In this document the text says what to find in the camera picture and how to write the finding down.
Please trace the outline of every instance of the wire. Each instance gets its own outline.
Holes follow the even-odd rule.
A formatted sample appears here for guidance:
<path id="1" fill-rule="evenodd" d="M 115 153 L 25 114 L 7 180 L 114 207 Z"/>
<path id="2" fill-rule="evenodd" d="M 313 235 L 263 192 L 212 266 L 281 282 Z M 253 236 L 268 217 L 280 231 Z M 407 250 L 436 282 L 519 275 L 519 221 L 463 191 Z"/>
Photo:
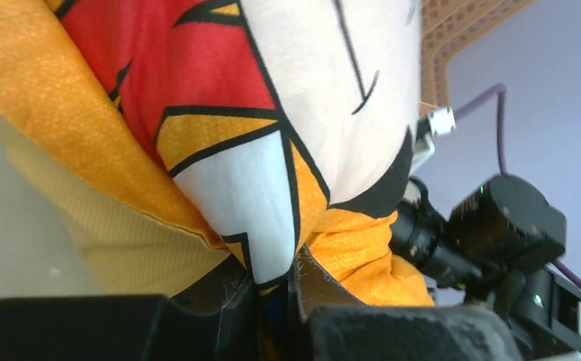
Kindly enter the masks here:
<path id="1" fill-rule="evenodd" d="M 463 105 L 458 110 L 454 111 L 454 118 L 456 122 L 465 118 L 467 115 L 471 114 L 476 109 L 483 106 L 489 99 L 494 96 L 498 96 L 498 105 L 496 110 L 496 147 L 498 153 L 498 168 L 501 174 L 507 174 L 507 161 L 505 159 L 505 149 L 504 149 L 504 118 L 505 118 L 505 101 L 507 99 L 507 87 L 498 83 L 490 87 L 486 91 L 478 95 L 474 100 Z M 560 259 L 553 261 L 553 265 L 558 269 L 566 278 L 569 279 L 573 284 L 575 284 L 581 290 L 581 278 L 578 277 L 573 271 L 571 271 L 567 266 L 565 266 Z"/>

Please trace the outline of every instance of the purple cable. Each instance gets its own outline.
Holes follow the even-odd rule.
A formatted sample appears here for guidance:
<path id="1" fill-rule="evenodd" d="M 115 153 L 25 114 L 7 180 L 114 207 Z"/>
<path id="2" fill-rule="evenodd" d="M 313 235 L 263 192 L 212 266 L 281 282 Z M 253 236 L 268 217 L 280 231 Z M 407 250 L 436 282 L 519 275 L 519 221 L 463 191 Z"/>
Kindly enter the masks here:
<path id="1" fill-rule="evenodd" d="M 463 105 L 454 111 L 454 119 L 456 122 L 465 118 L 476 109 L 482 107 L 489 99 L 498 96 L 498 106 L 496 110 L 496 146 L 498 153 L 498 167 L 501 174 L 507 174 L 507 162 L 505 161 L 504 151 L 504 118 L 505 118 L 505 99 L 507 97 L 507 87 L 498 83 L 482 92 L 479 96 L 474 98 L 471 102 Z M 553 261 L 553 265 L 573 284 L 581 290 L 581 279 L 567 266 L 562 264 L 559 259 Z"/>

